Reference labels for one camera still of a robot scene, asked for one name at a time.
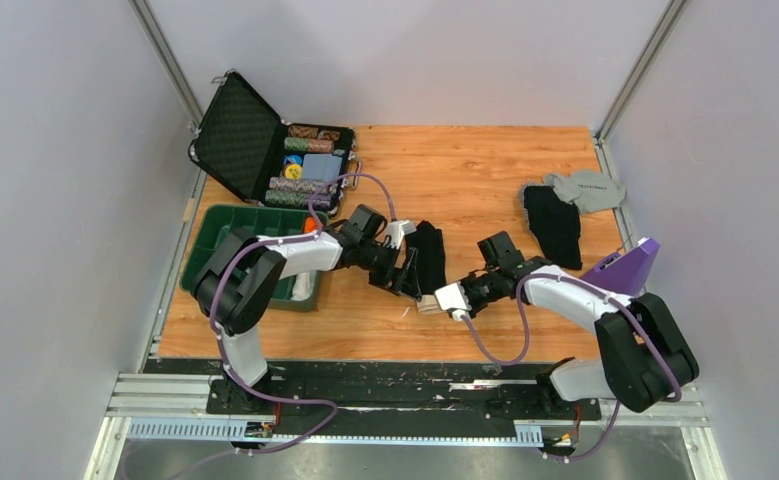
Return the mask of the black underwear white waistband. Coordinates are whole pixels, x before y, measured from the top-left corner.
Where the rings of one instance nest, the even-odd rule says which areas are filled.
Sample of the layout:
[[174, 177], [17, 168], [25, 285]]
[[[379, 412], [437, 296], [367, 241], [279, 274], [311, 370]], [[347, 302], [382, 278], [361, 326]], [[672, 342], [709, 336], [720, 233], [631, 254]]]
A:
[[435, 291], [447, 284], [443, 231], [422, 220], [406, 237], [408, 247], [416, 249], [416, 272], [422, 298], [416, 302], [418, 314], [440, 313]]

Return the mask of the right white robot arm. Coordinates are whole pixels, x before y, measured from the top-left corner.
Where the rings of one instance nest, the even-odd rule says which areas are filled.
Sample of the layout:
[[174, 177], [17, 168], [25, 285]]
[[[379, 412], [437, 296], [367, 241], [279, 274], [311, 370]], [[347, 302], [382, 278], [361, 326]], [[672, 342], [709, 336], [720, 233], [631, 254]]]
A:
[[576, 401], [589, 398], [612, 399], [640, 413], [661, 402], [681, 401], [684, 386], [699, 377], [698, 361], [660, 296], [592, 285], [549, 259], [525, 256], [505, 232], [478, 247], [484, 267], [448, 286], [458, 300], [442, 307], [480, 344], [474, 318], [502, 299], [516, 302], [522, 324], [519, 353], [501, 359], [485, 350], [487, 360], [506, 367], [525, 359], [531, 344], [529, 306], [552, 311], [596, 339], [597, 359], [564, 359], [537, 388], [536, 403], [545, 415], [561, 417]]

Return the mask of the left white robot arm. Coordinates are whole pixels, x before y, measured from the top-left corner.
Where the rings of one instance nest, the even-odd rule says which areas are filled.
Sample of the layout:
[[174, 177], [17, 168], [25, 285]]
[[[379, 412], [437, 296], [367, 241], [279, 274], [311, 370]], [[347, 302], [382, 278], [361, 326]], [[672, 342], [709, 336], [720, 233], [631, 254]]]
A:
[[280, 281], [357, 267], [367, 272], [370, 285], [418, 300], [418, 251], [407, 242], [415, 231], [414, 221], [387, 219], [366, 205], [357, 206], [347, 219], [319, 222], [297, 235], [259, 235], [248, 225], [230, 227], [203, 263], [190, 267], [185, 289], [216, 335], [225, 373], [236, 382], [236, 404], [258, 413], [270, 403], [258, 324]]

